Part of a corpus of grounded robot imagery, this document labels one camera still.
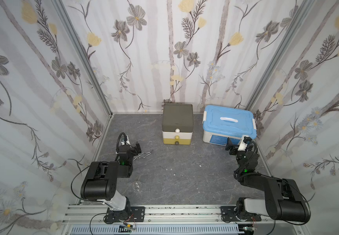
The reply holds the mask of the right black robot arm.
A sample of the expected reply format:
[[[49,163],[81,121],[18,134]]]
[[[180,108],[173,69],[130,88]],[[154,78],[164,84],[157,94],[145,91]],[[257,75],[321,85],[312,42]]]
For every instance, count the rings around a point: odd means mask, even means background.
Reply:
[[[310,221],[310,205],[294,180],[256,171],[259,154],[255,141],[245,136],[235,145],[228,137],[225,150],[236,157],[238,168],[234,170],[234,179],[242,186],[264,192],[264,199],[239,198],[234,209],[237,219],[244,221],[264,215],[293,225],[304,225]]]

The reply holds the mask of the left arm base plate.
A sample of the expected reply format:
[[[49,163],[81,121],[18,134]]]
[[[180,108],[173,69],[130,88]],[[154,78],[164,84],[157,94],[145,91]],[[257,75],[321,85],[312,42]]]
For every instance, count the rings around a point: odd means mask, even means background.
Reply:
[[[143,222],[145,218],[145,207],[126,207],[123,211],[107,210],[103,221],[106,224],[115,222]]]

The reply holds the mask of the olive three-drawer cabinet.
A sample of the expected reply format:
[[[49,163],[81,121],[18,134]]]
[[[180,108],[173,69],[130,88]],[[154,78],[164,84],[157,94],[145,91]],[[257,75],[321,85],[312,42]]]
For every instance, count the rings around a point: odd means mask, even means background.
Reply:
[[[163,108],[162,134],[166,145],[190,145],[194,129],[193,106],[166,103]]]

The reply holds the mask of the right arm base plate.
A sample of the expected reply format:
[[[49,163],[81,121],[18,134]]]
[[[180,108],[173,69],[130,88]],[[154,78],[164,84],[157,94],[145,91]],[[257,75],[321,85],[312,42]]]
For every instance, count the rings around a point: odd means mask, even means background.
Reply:
[[[236,206],[221,206],[221,220],[225,223],[230,222],[260,222],[261,217],[258,214],[249,213],[245,210],[239,211]]]

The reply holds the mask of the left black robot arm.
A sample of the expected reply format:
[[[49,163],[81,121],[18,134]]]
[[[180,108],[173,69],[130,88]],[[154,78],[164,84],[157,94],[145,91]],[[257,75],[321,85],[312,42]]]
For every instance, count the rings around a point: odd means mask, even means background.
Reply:
[[[117,149],[118,159],[111,162],[92,162],[80,189],[85,201],[101,202],[108,206],[107,224],[120,220],[128,221],[132,215],[130,201],[117,191],[117,180],[129,178],[133,172],[133,159],[142,152],[140,144],[121,145]]]

